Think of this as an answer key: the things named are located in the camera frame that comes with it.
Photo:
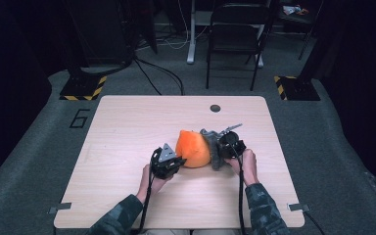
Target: person's right hand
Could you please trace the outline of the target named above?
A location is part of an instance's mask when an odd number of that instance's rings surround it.
[[[237,175],[240,173],[240,166],[237,159],[224,160],[233,167]],[[247,149],[243,152],[243,175],[246,186],[259,183],[256,155],[251,149]]]

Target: orange fruit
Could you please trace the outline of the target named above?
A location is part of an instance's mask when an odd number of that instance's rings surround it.
[[[201,133],[181,130],[175,147],[176,156],[186,159],[185,166],[201,167],[211,161],[210,147]]]

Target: wooden table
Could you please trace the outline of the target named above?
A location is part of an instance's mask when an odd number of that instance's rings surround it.
[[[219,105],[218,113],[211,105]],[[88,228],[129,194],[136,194],[142,168],[164,143],[174,149],[179,131],[234,131],[258,156],[258,179],[276,201],[289,227],[305,223],[268,107],[256,96],[105,96],[78,157],[58,211],[57,228]],[[183,167],[151,198],[145,228],[239,228],[239,178],[231,166]],[[245,225],[250,227],[247,199]],[[140,214],[133,224],[138,227]]]

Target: black device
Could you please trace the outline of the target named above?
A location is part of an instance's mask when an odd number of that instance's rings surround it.
[[[246,150],[243,140],[234,131],[228,131],[217,142],[218,155],[224,159],[238,158]]]
[[[149,170],[149,186],[147,191],[147,196],[145,200],[145,205],[143,206],[142,217],[139,225],[139,230],[137,234],[140,234],[143,230],[143,225],[145,223],[146,211],[148,210],[149,200],[151,198],[152,183],[154,178],[166,179],[173,176],[179,171],[179,168],[185,164],[187,160],[182,159],[182,157],[177,157],[175,152],[164,143],[164,147],[159,147],[154,151],[151,157],[151,166]]]
[[[244,173],[243,173],[243,152],[246,150],[246,145],[243,140],[240,140],[239,135],[231,131],[234,128],[241,126],[242,124],[237,124],[229,126],[225,130],[221,131],[220,138],[217,139],[217,150],[220,158],[224,159],[237,159],[240,167],[239,178],[239,220],[241,226],[241,233],[247,235],[246,228],[244,225],[243,218],[243,183],[244,183]]]
[[[165,143],[163,148],[158,148],[152,155],[152,173],[160,179],[169,178],[177,173],[186,161],[182,157],[177,157],[175,152]]]

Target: table leg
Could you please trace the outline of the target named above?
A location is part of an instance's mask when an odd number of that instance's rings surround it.
[[[195,0],[192,0],[191,5],[191,40],[189,43],[187,64],[194,64],[195,57]]]
[[[260,56],[260,59],[258,60],[258,68],[263,68],[264,63],[263,63],[263,57]]]

